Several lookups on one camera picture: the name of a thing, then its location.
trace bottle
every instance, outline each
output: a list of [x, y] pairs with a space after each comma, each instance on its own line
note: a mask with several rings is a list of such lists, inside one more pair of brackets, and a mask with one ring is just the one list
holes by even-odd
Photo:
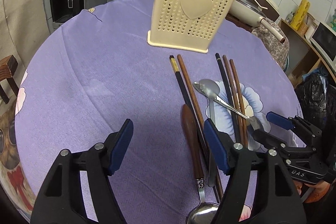
[[288, 24], [291, 24], [292, 20], [293, 20], [293, 17], [294, 17], [294, 12], [291, 12], [290, 14], [288, 14], [288, 16], [286, 17], [286, 22]]
[[336, 9], [333, 15], [333, 19], [331, 20], [331, 22], [329, 23], [329, 26], [336, 31]]

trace microwave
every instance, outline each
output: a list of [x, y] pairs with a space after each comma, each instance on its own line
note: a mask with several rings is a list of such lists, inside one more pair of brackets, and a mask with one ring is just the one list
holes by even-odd
[[336, 72], [336, 32], [327, 24], [320, 22], [310, 42], [320, 52], [330, 68]]

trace pot lid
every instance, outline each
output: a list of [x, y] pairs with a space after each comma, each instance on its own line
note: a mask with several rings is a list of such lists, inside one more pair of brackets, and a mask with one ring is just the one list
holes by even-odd
[[250, 8], [251, 10], [255, 11], [259, 15], [261, 15], [263, 17], [266, 17], [266, 15], [262, 11], [260, 11], [257, 7], [255, 7], [251, 2], [249, 2], [247, 0], [236, 0], [236, 1], [245, 5], [246, 7]]

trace wooden shelf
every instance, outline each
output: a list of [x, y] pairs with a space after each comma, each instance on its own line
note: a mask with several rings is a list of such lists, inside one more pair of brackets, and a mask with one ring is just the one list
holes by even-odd
[[308, 53], [294, 68], [292, 74], [298, 79], [303, 74], [306, 74], [317, 68], [320, 63], [323, 63], [323, 65], [330, 73], [332, 79], [336, 83], [335, 73], [330, 68], [329, 64], [324, 60], [323, 56], [318, 52], [318, 50], [285, 20], [281, 19], [281, 21], [279, 22], [279, 26], [283, 30], [285, 35], [287, 35], [289, 32], [294, 33], [303, 43], [305, 43], [309, 47]]

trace heart emblem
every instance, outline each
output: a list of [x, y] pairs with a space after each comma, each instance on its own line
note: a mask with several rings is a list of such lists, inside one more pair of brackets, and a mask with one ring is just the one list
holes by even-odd
[[208, 13], [212, 8], [212, 0], [180, 0], [185, 15], [194, 20]]

